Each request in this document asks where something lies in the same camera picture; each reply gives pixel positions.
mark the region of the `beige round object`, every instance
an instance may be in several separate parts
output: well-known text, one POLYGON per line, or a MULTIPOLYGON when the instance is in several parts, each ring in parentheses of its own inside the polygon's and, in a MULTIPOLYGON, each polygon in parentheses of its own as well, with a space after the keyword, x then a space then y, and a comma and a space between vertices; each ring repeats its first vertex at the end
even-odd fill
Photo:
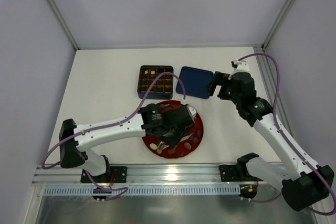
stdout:
POLYGON ((187 150, 190 150, 190 149, 191 149, 191 145, 190 145, 190 143, 188 143, 188 142, 184 143, 184 147, 185 147, 187 150))
POLYGON ((152 150, 156 150, 156 149, 157 149, 157 145, 156 145, 156 144, 150 144, 149 147, 150 147, 152 150))

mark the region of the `wall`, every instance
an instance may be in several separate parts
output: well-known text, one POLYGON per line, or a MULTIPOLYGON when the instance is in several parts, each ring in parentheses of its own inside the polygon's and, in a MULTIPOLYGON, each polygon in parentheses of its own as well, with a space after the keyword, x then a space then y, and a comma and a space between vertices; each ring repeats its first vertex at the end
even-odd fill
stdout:
POLYGON ((281 91, 298 142, 334 171, 335 19, 335 0, 296 0, 267 50, 279 63, 281 91))
POLYGON ((81 49, 261 44, 285 0, 55 0, 81 49))
POLYGON ((0 0, 0 216, 18 223, 75 51, 45 0, 0 0))

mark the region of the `cable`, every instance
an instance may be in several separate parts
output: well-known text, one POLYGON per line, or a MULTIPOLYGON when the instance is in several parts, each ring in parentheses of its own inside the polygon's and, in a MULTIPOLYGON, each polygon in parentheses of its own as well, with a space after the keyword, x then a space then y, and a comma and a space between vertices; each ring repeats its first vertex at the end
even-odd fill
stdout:
POLYGON ((305 157, 295 148, 295 146, 291 143, 291 141, 288 139, 288 137, 286 136, 286 134, 283 132, 283 130, 280 128, 280 125, 278 123, 277 120, 277 115, 276 115, 276 106, 277 106, 277 102, 278 102, 278 97, 279 97, 279 89, 280 89, 280 71, 279 71, 279 66, 275 60, 275 58, 273 58, 273 56, 263 53, 263 52, 258 52, 255 54, 250 54, 250 55, 246 55, 244 57, 241 57, 240 59, 238 59, 239 61, 244 60, 246 58, 249 58, 251 56, 265 56, 269 59, 271 59, 271 61, 274 63, 274 66, 276 68, 276 72, 277 72, 277 86, 276 86, 276 91, 275 91, 275 96, 274 96, 274 101, 273 101, 273 118, 274 118, 274 123, 279 131, 279 133, 281 134, 281 136, 285 139, 286 143, 293 149, 293 151, 302 159, 302 161, 319 177, 319 179, 322 181, 322 183, 325 185, 325 187, 328 189, 328 191, 330 192, 330 195, 334 201, 334 209, 331 210, 330 212, 320 212, 317 210, 314 210, 313 208, 309 207, 309 209, 314 212, 315 214, 318 215, 324 215, 324 216, 329 216, 329 215, 333 215, 336 213, 336 195, 334 193, 334 191, 331 189, 331 187, 329 186, 328 182, 322 177, 322 175, 315 169, 315 167, 310 164, 305 157))
POLYGON ((183 100, 185 100, 185 96, 186 96, 186 95, 185 95, 185 88, 184 88, 183 82, 180 80, 180 78, 179 78, 177 75, 175 75, 174 73, 163 72, 163 73, 159 74, 159 75, 154 79, 154 81, 152 82, 152 84, 148 87, 148 89, 147 89, 147 91, 146 91, 144 97, 142 98, 142 100, 141 100, 139 106, 136 108, 136 110, 134 110, 134 112, 133 112, 129 117, 127 117, 127 118, 124 119, 124 120, 121 120, 120 122, 110 123, 110 124, 102 125, 102 126, 91 127, 91 128, 88 128, 88 129, 83 130, 82 132, 77 132, 76 134, 73 134, 73 135, 71 135, 71 136, 69 136, 69 137, 66 137, 65 139, 63 139, 63 140, 61 140, 60 142, 58 142, 57 144, 55 144, 55 145, 54 145, 54 146, 47 152, 46 157, 45 157, 44 160, 42 161, 42 165, 41 165, 41 166, 42 166, 42 169, 51 169, 51 168, 55 167, 56 165, 59 165, 59 164, 60 164, 60 161, 58 161, 58 162, 56 162, 56 163, 54 163, 54 164, 52 164, 52 165, 46 166, 46 161, 47 161, 48 157, 51 155, 51 153, 52 153, 57 147, 59 147, 59 146, 65 144, 67 141, 69 141, 69 140, 71 140, 71 139, 73 139, 73 138, 75 138, 75 137, 77 137, 77 136, 84 135, 85 133, 87 133, 87 132, 89 132, 89 131, 101 130, 101 129, 106 129, 106 128, 109 128, 109 127, 117 126, 117 125, 119 125, 119 124, 123 124, 123 123, 129 121, 130 119, 132 119, 132 118, 137 114, 137 112, 139 111, 139 109, 141 108, 141 106, 143 105, 143 103, 145 102, 145 100, 146 100, 146 98, 147 98, 149 92, 150 92, 151 89, 153 88, 153 86, 154 86, 154 84, 156 83, 156 81, 159 80, 159 79, 160 79, 163 75, 165 75, 165 74, 171 75, 171 76, 175 77, 175 78, 179 81, 179 83, 180 83, 180 85, 181 85, 181 87, 182 87, 182 91, 183 91, 183 100))

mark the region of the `tabletop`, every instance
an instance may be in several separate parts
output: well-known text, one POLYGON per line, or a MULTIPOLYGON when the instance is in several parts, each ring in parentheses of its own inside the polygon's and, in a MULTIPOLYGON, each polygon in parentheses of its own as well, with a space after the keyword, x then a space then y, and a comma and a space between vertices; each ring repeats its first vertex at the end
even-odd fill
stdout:
MULTIPOLYGON (((177 75, 183 66, 231 73, 232 60, 253 52, 252 47, 78 50, 50 147, 58 142, 65 119, 88 124, 132 113, 140 103, 136 88, 142 65, 173 66, 177 75)), ((246 61, 255 80, 257 95, 267 99, 256 59, 251 57, 246 61)), ((173 100, 181 101, 183 96, 175 92, 176 84, 174 80, 173 100)), ((234 104, 217 97, 218 91, 219 87, 207 100, 187 97, 187 103, 202 118, 204 136, 199 147, 183 158, 159 157, 151 153, 140 138, 118 140, 93 150, 106 155, 111 164, 234 163, 250 152, 259 154, 268 162, 279 162, 266 140, 239 117, 234 104)), ((144 106, 158 102, 160 100, 146 100, 144 106)), ((56 150, 46 163, 55 163, 59 159, 56 150)))

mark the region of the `metal floor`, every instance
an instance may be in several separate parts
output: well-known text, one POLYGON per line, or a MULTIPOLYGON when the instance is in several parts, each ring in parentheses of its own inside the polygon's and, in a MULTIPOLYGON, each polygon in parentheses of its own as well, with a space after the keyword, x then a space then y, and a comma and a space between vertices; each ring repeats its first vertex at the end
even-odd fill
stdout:
MULTIPOLYGON (((277 195, 260 185, 256 199, 277 195)), ((38 224, 317 224, 308 210, 295 212, 281 197, 266 203, 241 201, 238 196, 136 196, 96 203, 92 197, 44 196, 38 224)))

